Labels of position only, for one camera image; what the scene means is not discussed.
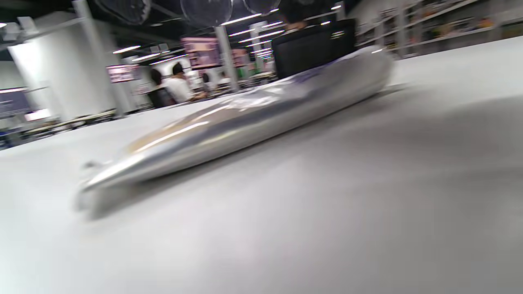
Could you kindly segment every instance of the ceiling light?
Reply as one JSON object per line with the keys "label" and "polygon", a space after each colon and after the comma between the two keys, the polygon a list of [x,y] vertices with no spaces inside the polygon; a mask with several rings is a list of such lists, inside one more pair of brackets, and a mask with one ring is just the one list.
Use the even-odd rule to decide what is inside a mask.
{"label": "ceiling light", "polygon": [[27,90],[27,88],[4,89],[4,90],[0,90],[0,94],[12,93],[12,92],[21,92],[21,91],[25,91],[25,90]]}
{"label": "ceiling light", "polygon": [[134,49],[137,49],[137,48],[140,48],[140,47],[141,46],[132,46],[132,47],[123,48],[123,49],[120,49],[120,50],[116,50],[115,52],[113,52],[113,54],[118,54],[118,53],[131,51],[131,50],[134,50]]}
{"label": "ceiling light", "polygon": [[180,58],[180,57],[184,57],[184,56],[187,56],[188,54],[184,54],[184,55],[180,55],[180,56],[177,56],[177,57],[173,57],[173,58],[169,58],[169,59],[165,59],[165,60],[161,60],[161,61],[156,61],[156,62],[153,62],[149,65],[153,65],[153,64],[159,64],[159,63],[162,63],[162,62],[166,62],[166,61],[169,61],[169,60],[173,60],[173,59],[176,59],[176,58]]}
{"label": "ceiling light", "polygon": [[271,48],[265,48],[265,49],[261,49],[261,50],[256,50],[256,51],[253,51],[251,53],[258,53],[258,52],[262,52],[262,51],[267,51],[267,50],[270,50]]}
{"label": "ceiling light", "polygon": [[230,20],[230,21],[224,22],[224,23],[222,23],[221,25],[222,25],[222,26],[230,25],[230,24],[233,24],[233,23],[235,23],[235,22],[242,21],[242,20],[246,20],[246,19],[250,19],[250,18],[253,18],[253,17],[258,17],[258,16],[260,16],[260,15],[262,15],[262,14],[261,14],[261,13],[258,13],[258,14],[249,15],[249,16],[242,17],[242,18],[239,18],[239,19],[235,19],[235,20]]}
{"label": "ceiling light", "polygon": [[260,43],[254,43],[254,44],[247,45],[246,47],[252,47],[252,46],[256,46],[256,45],[260,45],[260,44],[265,44],[265,43],[268,43],[268,42],[271,42],[271,41],[272,40],[263,41],[263,42],[260,42]]}
{"label": "ceiling light", "polygon": [[262,26],[262,28],[268,28],[268,27],[272,27],[272,26],[275,26],[275,25],[279,25],[279,24],[283,24],[283,21],[275,22],[275,23],[272,23],[270,25],[265,25],[265,26]]}
{"label": "ceiling light", "polygon": [[229,35],[229,37],[238,36],[238,35],[241,35],[241,34],[243,34],[243,33],[251,32],[251,31],[254,31],[254,29],[250,29],[250,30],[246,30],[246,31],[237,32],[237,33],[234,33],[234,34],[232,34],[232,35]]}
{"label": "ceiling light", "polygon": [[147,59],[147,58],[150,58],[150,57],[154,57],[154,56],[158,56],[158,55],[160,55],[160,53],[149,54],[149,55],[146,55],[146,56],[142,56],[142,57],[138,57],[136,59],[133,59],[132,61],[140,61],[140,60],[144,60],[144,59]]}
{"label": "ceiling light", "polygon": [[241,41],[238,42],[238,43],[245,43],[245,42],[249,42],[249,41],[256,40],[256,39],[261,39],[261,38],[269,37],[269,36],[272,36],[272,35],[277,35],[277,34],[279,34],[279,33],[283,33],[283,32],[285,32],[285,30],[275,31],[275,32],[272,32],[272,33],[268,33],[268,34],[266,34],[266,35],[258,36],[258,37],[256,37],[256,38],[250,38],[250,39],[246,39],[246,40],[241,40]]}

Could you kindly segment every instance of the plastic-wrapped roll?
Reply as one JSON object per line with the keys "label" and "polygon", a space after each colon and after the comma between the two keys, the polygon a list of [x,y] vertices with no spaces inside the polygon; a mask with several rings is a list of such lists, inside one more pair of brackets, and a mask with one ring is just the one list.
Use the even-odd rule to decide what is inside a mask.
{"label": "plastic-wrapped roll", "polygon": [[189,168],[264,141],[380,91],[393,60],[380,47],[230,96],[131,143],[116,160],[93,167],[80,197]]}

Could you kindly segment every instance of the white table surface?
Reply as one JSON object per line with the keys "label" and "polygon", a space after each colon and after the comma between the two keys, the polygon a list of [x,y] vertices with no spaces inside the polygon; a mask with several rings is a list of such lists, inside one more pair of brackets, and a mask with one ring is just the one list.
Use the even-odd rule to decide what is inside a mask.
{"label": "white table surface", "polygon": [[182,114],[0,152],[0,292],[520,294],[523,86],[457,62],[474,52],[402,61],[400,91],[115,191],[94,221],[79,167]]}

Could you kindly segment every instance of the white pillar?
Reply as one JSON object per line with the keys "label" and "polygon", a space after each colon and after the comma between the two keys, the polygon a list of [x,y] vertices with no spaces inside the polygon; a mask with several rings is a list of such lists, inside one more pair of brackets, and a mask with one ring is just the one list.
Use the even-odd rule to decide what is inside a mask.
{"label": "white pillar", "polygon": [[[258,39],[259,36],[259,30],[262,28],[262,26],[266,25],[266,21],[257,22],[255,24],[252,24],[249,26],[249,29],[254,29],[254,31],[251,31],[251,39],[256,38],[252,41],[252,44],[260,43],[260,39]],[[258,51],[262,49],[262,45],[254,45],[253,51]],[[258,54],[254,55],[254,58],[256,59],[256,66],[260,69],[260,71],[264,71],[265,65],[263,63],[263,59],[258,57]]]}
{"label": "white pillar", "polygon": [[229,43],[229,37],[227,36],[227,31],[224,26],[215,27],[214,31],[220,43],[220,48],[222,49],[224,68],[227,71],[227,75],[231,79],[231,89],[234,92],[238,92],[240,87],[238,86],[238,74],[236,68],[234,68],[234,61],[232,59],[231,44]]}
{"label": "white pillar", "polygon": [[[36,19],[38,29],[45,29],[75,18],[74,14],[55,12]],[[120,64],[118,56],[112,54],[115,44],[105,24],[96,23],[105,65]],[[93,53],[85,31],[80,25],[60,29],[49,35],[9,47],[9,51],[29,89],[34,91],[29,98],[39,108],[47,108],[54,116],[69,120],[81,115],[98,114],[119,106],[121,111],[133,109],[131,89],[125,83],[108,85],[104,65],[93,62]],[[107,87],[113,87],[114,96]]]}

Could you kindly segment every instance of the transparent balloon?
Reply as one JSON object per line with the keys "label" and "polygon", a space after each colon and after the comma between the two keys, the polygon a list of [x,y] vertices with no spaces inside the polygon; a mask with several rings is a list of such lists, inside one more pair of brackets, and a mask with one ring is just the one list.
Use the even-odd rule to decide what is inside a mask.
{"label": "transparent balloon", "polygon": [[243,3],[252,13],[269,14],[271,10],[278,8],[280,0],[243,0]]}
{"label": "transparent balloon", "polygon": [[185,17],[195,24],[217,27],[228,21],[233,0],[181,0]]}

